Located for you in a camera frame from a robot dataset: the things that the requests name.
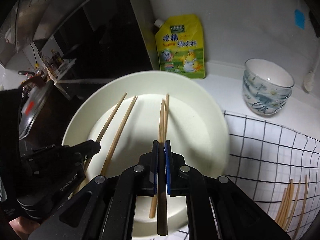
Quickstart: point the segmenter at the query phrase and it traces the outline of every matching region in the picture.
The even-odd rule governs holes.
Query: white countertop
[[[195,80],[216,100],[222,110],[247,114],[269,122],[281,124],[320,139],[320,100],[294,87],[286,106],[270,116],[253,113],[242,99],[242,76],[244,67],[221,62],[206,63],[206,78]]]

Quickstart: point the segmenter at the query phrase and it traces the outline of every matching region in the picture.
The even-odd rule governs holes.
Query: wooden chopstick
[[[285,197],[284,197],[284,203],[283,203],[283,206],[282,206],[282,210],[280,212],[280,216],[279,216],[279,220],[278,220],[278,225],[279,226],[282,225],[284,213],[285,213],[285,210],[286,210],[287,204],[288,204],[289,195],[290,195],[290,184],[287,187],[287,192],[285,193]]]
[[[131,101],[131,103],[130,103],[130,105],[128,107],[128,110],[127,110],[127,112],[125,113],[125,115],[124,115],[124,117],[122,119],[122,122],[121,122],[121,124],[120,124],[120,126],[119,126],[119,128],[117,130],[117,133],[116,133],[116,135],[115,135],[115,137],[113,139],[113,142],[112,142],[112,144],[110,146],[110,149],[109,149],[108,155],[106,157],[106,160],[104,161],[104,164],[103,164],[103,167],[101,169],[100,175],[104,176],[106,174],[106,172],[107,172],[108,166],[110,164],[110,161],[111,161],[111,158],[113,156],[113,153],[116,150],[116,146],[118,144],[119,138],[120,138],[121,133],[123,131],[124,125],[128,120],[128,117],[129,117],[129,115],[131,113],[131,110],[132,110],[135,102],[137,101],[137,98],[138,98],[137,96],[133,97],[133,99],[132,99],[132,101]]]
[[[167,138],[168,117],[169,117],[169,94],[166,94],[165,104],[164,104],[164,141]]]
[[[165,96],[165,105],[164,105],[164,141],[167,137],[167,129],[168,129],[168,115],[169,115],[169,94]],[[160,125],[159,124],[159,136],[158,141],[160,142]],[[151,200],[149,218],[154,218],[156,216],[156,209],[157,209],[157,195],[154,195]]]
[[[308,194],[308,177],[307,177],[307,175],[305,176],[304,182],[305,182],[305,184],[304,184],[304,198],[303,198],[303,203],[302,203],[301,215],[300,215],[300,218],[299,218],[299,222],[298,222],[296,231],[294,232],[294,235],[292,237],[292,240],[295,240],[295,238],[296,238],[296,236],[298,234],[298,231],[299,231],[299,228],[300,228],[300,225],[301,225],[301,222],[302,222],[302,218],[303,218],[304,209],[305,209],[305,206],[306,206],[307,194]]]
[[[165,174],[165,153],[164,153],[164,100],[161,102],[160,125],[159,125],[159,153],[158,153],[158,179],[157,179],[157,198],[158,198],[158,216],[157,233],[160,236],[168,234],[167,217],[167,186]]]
[[[294,214],[294,211],[296,210],[296,206],[297,206],[297,202],[298,202],[298,195],[299,195],[299,190],[300,190],[300,185],[301,185],[301,180],[299,180],[298,189],[297,189],[297,192],[296,192],[296,197],[294,199],[294,203],[293,203],[293,207],[291,209],[290,217],[289,217],[289,219],[287,221],[287,224],[284,227],[284,231],[288,230],[288,228],[290,226],[290,223],[291,223],[291,220],[292,220],[292,217],[293,217],[293,214]]]
[[[281,213],[281,211],[282,211],[282,209],[283,209],[284,199],[285,199],[286,193],[287,193],[287,188],[285,188],[284,191],[283,191],[281,204],[280,204],[280,207],[279,207],[279,209],[278,209],[278,213],[277,213],[277,216],[276,216],[276,219],[275,219],[275,222],[276,222],[277,224],[279,224],[280,213]]]
[[[283,217],[282,217],[282,221],[281,221],[281,225],[280,225],[281,228],[284,228],[285,222],[286,222],[287,217],[288,217],[289,209],[290,209],[291,202],[292,202],[293,190],[294,190],[293,180],[290,179],[289,192],[288,192],[288,198],[287,198],[287,205],[286,205],[284,213],[283,213]]]
[[[96,139],[96,142],[98,142],[98,143],[101,142],[101,139],[102,139],[102,137],[104,136],[104,134],[106,133],[106,130],[107,130],[109,124],[111,123],[113,117],[115,116],[116,112],[118,111],[120,105],[122,104],[122,102],[123,102],[123,100],[125,99],[126,96],[127,96],[127,93],[124,93],[123,96],[120,98],[118,104],[116,105],[115,109],[113,109],[111,115],[109,116],[109,118],[108,118],[108,120],[106,121],[106,123],[104,124],[101,132],[99,133],[99,135],[98,135],[98,137],[97,137],[97,139]],[[87,169],[88,169],[88,167],[89,167],[89,164],[90,164],[90,162],[91,162],[91,159],[92,159],[92,158],[89,158],[89,159],[87,159],[87,160],[85,161],[85,163],[84,163],[84,173],[86,173],[86,171],[87,171]],[[73,196],[79,191],[80,186],[81,186],[81,184],[80,184],[78,187],[76,187],[76,189],[74,190],[74,192],[73,192],[73,194],[72,194]]]
[[[123,102],[124,98],[126,97],[127,93],[124,93],[121,99],[119,100],[118,104],[116,105],[115,109],[113,109],[111,115],[109,116],[108,120],[106,121],[105,125],[103,126],[101,132],[99,133],[96,142],[100,143],[102,140],[102,137],[104,136],[109,124],[111,123],[113,117],[115,116],[116,112],[118,111],[121,103]]]

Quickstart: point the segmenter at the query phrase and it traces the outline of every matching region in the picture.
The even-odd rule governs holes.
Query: white plate
[[[75,145],[88,139],[96,140],[112,110],[127,92],[101,140],[101,150],[87,170],[91,180],[100,174],[106,155],[121,120],[134,95],[138,100],[124,127],[107,177],[120,175],[138,163],[139,156],[151,152],[158,139],[160,105],[170,94],[167,139],[172,151],[184,156],[186,164],[202,174],[217,177],[227,163],[229,137],[220,108],[210,95],[192,80],[168,72],[139,72],[119,78],[95,92],[72,118],[64,145]],[[156,218],[149,219],[151,198],[138,197],[133,237],[156,235]],[[185,197],[168,197],[168,230],[174,231],[187,223]]]

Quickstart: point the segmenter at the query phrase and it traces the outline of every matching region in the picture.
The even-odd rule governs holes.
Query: range hood
[[[45,41],[87,0],[18,0],[0,28],[0,63],[33,41]]]

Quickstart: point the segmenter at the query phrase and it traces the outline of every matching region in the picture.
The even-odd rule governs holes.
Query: blue tape
[[[168,156],[168,147],[167,142],[164,142],[164,153],[165,153],[165,174],[167,180],[167,193],[170,195],[171,192],[171,185],[170,185],[170,164],[169,164],[169,156]]]
[[[299,28],[304,30],[305,17],[302,11],[299,11],[298,9],[294,11],[294,21]]]
[[[159,147],[157,147],[157,152],[156,152],[156,172],[154,174],[154,184],[153,184],[153,192],[155,195],[157,195],[157,183],[158,183],[158,154],[159,154]]]

